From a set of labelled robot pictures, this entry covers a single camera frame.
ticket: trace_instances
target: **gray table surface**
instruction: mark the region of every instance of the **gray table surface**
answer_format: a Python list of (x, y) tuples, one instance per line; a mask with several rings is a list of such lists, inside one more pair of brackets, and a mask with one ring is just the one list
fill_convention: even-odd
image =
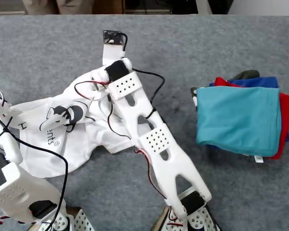
[[(276, 76), (289, 94), (289, 17), (8, 16), (0, 17), (0, 89), (12, 104), (60, 94), (72, 80), (101, 66), (102, 30), (128, 34), (135, 68), (166, 78), (155, 107), (209, 187), (212, 213), (224, 231), (289, 231), (289, 143), (282, 159), (252, 158), (196, 145), (191, 86), (245, 69)], [(158, 79), (140, 75), (151, 95)], [(132, 149), (95, 150), (69, 174), (65, 199), (82, 206), (97, 231), (149, 230), (164, 202)], [(62, 177), (50, 179), (61, 189)], [(178, 190), (186, 185), (179, 182)], [(0, 231), (24, 231), (6, 221)]]

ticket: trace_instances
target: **folded clothes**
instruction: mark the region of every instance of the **folded clothes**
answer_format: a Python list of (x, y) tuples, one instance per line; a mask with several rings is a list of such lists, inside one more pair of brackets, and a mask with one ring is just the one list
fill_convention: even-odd
[(198, 144), (239, 154), (277, 153), (281, 132), (278, 89), (200, 88), (197, 103)]
[(258, 78), (258, 77), (260, 77), (259, 71), (246, 70), (246, 71), (242, 71), (241, 73), (237, 74), (236, 76), (234, 76), (230, 80), (233, 80), (233, 79), (250, 79), (250, 78)]
[[(264, 87), (264, 88), (278, 88), (278, 83), (276, 77), (259, 77), (253, 79), (233, 79), (225, 81), (221, 77), (217, 77), (213, 86), (230, 86), (229, 84), (222, 83), (233, 83), (245, 88), (253, 88), (253, 87)], [(289, 141), (289, 133), (287, 131), (286, 142)]]
[[(214, 85), (215, 86), (241, 87), (239, 85), (229, 83), (228, 81), (226, 81), (220, 77), (216, 78)], [(283, 152), (285, 142), (287, 141), (287, 134), (289, 131), (289, 95), (280, 93), (279, 94), (279, 103), (280, 103), (282, 128), (281, 128), (281, 133), (280, 133), (280, 137), (279, 137), (278, 151), (274, 156), (271, 157), (272, 159), (279, 159), (280, 158), (280, 156)]]
[(241, 87), (253, 88), (253, 87), (264, 87), (264, 88), (278, 88), (276, 77), (259, 77), (250, 79), (232, 79), (228, 80), (229, 83), (237, 84)]

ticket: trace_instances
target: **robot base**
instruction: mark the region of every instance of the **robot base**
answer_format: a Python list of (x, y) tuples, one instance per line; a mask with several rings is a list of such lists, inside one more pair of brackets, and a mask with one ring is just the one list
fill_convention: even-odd
[[(60, 229), (62, 220), (65, 220), (65, 218), (61, 218), (60, 216), (58, 216), (56, 219), (55, 228), (52, 228), (51, 231), (94, 231), (92, 224), (90, 223), (82, 209), (71, 207), (67, 208), (67, 212), (68, 227), (63, 230)], [(45, 231), (48, 226), (49, 224), (45, 223), (40, 225), (36, 224), (32, 226), (28, 231)]]
[(174, 218), (176, 216), (170, 207), (165, 207), (151, 231), (221, 231), (206, 206), (189, 215), (185, 221)]

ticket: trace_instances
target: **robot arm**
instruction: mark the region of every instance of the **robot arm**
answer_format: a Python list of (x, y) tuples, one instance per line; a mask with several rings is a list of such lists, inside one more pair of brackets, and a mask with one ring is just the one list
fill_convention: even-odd
[[(51, 219), (61, 194), (45, 179), (33, 177), (19, 167), (22, 156), (16, 140), (5, 128), (8, 119), (8, 112), (0, 105), (0, 209), (25, 223)], [(60, 212), (66, 213), (64, 200)]]
[[(193, 162), (176, 143), (159, 113), (153, 109), (136, 72), (132, 71), (130, 61), (126, 58), (116, 61), (93, 77), (111, 82), (106, 92), (110, 94), (116, 112), (122, 117), (133, 145), (149, 156), (158, 185), (166, 197), (165, 202), (172, 207), (176, 216), (185, 219), (203, 207), (211, 199), (211, 193)], [(134, 106), (129, 105), (127, 95), (133, 97)], [(154, 129), (139, 135), (139, 116), (146, 117)], [(166, 160), (162, 158), (162, 152), (167, 152)], [(178, 195), (176, 189), (175, 178), (178, 175), (192, 185), (182, 195)]]

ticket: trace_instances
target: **teal shirt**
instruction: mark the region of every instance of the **teal shirt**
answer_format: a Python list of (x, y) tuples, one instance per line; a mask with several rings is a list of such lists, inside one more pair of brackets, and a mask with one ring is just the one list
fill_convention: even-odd
[(281, 131), (278, 89), (200, 88), (197, 107), (198, 144), (247, 155), (277, 153)]

